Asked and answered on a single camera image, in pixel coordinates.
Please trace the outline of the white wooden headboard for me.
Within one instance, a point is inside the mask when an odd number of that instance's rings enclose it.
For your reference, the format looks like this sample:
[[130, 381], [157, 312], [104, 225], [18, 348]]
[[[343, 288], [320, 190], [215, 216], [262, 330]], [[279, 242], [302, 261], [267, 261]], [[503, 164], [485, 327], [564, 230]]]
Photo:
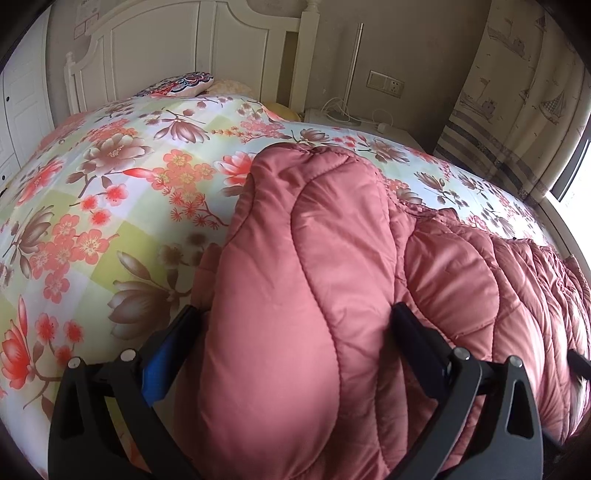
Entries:
[[126, 99], [191, 71], [236, 80], [261, 102], [304, 112], [320, 5], [300, 17], [263, 15], [245, 1], [126, 1], [87, 31], [81, 60], [66, 56], [70, 113]]

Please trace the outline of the yellow pillow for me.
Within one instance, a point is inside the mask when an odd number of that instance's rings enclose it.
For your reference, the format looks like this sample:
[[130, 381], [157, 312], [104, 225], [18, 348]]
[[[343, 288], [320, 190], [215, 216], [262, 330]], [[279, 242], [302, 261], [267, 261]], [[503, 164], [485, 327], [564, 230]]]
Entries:
[[273, 121], [301, 122], [301, 116], [289, 107], [276, 102], [263, 102], [267, 116]]

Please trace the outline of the white bedside table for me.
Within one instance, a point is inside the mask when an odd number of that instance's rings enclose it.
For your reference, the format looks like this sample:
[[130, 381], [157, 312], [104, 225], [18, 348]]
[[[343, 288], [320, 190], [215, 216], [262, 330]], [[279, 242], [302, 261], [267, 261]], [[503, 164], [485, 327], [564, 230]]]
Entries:
[[320, 109], [308, 109], [304, 113], [304, 122], [310, 124], [317, 124], [322, 126], [329, 126], [332, 128], [346, 128], [349, 130], [361, 131], [383, 137], [385, 139], [394, 141], [396, 143], [405, 145], [406, 147], [424, 152], [423, 147], [405, 130], [391, 126], [390, 124], [381, 123], [376, 124], [367, 119], [361, 119], [360, 124], [346, 123], [342, 121], [335, 121], [329, 117], [327, 112]]

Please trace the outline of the window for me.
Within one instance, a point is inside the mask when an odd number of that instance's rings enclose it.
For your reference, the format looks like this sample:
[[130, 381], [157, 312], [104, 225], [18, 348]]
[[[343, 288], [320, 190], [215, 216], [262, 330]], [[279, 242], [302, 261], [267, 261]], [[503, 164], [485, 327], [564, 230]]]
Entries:
[[590, 127], [538, 212], [560, 255], [574, 257], [590, 281]]

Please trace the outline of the cream patterned curtain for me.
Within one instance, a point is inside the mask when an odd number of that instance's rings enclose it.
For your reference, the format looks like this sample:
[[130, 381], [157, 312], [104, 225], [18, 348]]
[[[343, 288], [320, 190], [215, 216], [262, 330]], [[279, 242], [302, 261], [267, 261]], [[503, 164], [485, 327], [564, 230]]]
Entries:
[[436, 153], [529, 204], [565, 170], [590, 119], [590, 72], [536, 1], [494, 1]]

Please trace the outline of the pale peach pillow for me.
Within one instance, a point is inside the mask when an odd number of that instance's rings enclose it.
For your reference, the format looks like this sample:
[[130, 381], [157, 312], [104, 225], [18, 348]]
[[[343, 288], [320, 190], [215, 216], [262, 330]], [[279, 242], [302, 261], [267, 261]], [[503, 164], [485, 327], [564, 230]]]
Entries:
[[249, 86], [235, 80], [215, 80], [211, 87], [205, 90], [204, 94], [217, 96], [238, 95], [252, 99], [256, 98], [256, 94], [253, 93]]

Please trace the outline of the white wardrobe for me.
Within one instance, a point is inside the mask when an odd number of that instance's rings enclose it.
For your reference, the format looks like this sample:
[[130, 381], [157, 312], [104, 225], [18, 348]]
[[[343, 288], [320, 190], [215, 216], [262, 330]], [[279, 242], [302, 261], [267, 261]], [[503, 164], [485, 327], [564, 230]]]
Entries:
[[1, 73], [1, 187], [54, 130], [46, 75], [50, 11], [28, 29]]

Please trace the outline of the pink quilted comforter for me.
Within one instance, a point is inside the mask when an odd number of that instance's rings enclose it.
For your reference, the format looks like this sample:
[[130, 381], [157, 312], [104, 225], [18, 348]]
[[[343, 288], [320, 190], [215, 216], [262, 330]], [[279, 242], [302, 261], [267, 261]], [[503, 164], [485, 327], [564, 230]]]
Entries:
[[542, 426], [566, 441], [590, 386], [590, 288], [574, 259], [399, 200], [346, 149], [256, 156], [226, 242], [195, 281], [211, 301], [176, 392], [183, 452], [208, 479], [382, 479], [436, 404], [389, 328], [394, 304], [476, 358], [520, 357]]

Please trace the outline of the colourful patterned cushion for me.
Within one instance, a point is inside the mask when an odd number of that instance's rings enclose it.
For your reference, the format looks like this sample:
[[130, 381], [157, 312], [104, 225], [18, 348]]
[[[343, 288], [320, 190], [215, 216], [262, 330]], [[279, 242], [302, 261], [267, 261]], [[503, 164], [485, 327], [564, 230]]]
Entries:
[[204, 93], [214, 84], [214, 76], [208, 72], [188, 72], [172, 76], [139, 91], [135, 97], [166, 96], [191, 98]]

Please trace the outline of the silver lamp pole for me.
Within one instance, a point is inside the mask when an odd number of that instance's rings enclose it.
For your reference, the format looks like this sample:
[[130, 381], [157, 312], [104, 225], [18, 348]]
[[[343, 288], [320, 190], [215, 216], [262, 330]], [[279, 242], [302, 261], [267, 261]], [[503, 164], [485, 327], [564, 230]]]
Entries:
[[358, 66], [359, 63], [360, 49], [363, 42], [363, 30], [365, 30], [365, 23], [361, 22], [358, 30], [356, 30], [356, 40], [355, 45], [353, 46], [351, 63], [349, 64], [348, 83], [346, 84], [346, 92], [344, 95], [344, 109], [348, 118], [351, 118], [351, 113], [349, 113], [349, 100], [351, 100], [353, 81], [355, 80], [356, 75], [356, 66]]

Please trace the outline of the wall power socket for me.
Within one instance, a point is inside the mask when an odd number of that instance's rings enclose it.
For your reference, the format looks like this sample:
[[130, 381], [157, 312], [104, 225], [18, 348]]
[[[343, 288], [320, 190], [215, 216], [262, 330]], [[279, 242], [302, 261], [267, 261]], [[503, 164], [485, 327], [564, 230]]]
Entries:
[[401, 98], [405, 89], [405, 82], [389, 75], [371, 70], [366, 86], [384, 94]]

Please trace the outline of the floral bed sheet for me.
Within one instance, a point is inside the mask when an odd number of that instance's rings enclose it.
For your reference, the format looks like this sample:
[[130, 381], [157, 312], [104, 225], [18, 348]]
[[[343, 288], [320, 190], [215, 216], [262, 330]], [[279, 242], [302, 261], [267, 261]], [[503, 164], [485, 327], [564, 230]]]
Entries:
[[401, 199], [505, 238], [550, 237], [534, 211], [397, 134], [290, 121], [242, 96], [136, 97], [68, 118], [1, 194], [1, 463], [42, 479], [66, 362], [141, 344], [188, 302], [267, 146], [339, 146]]

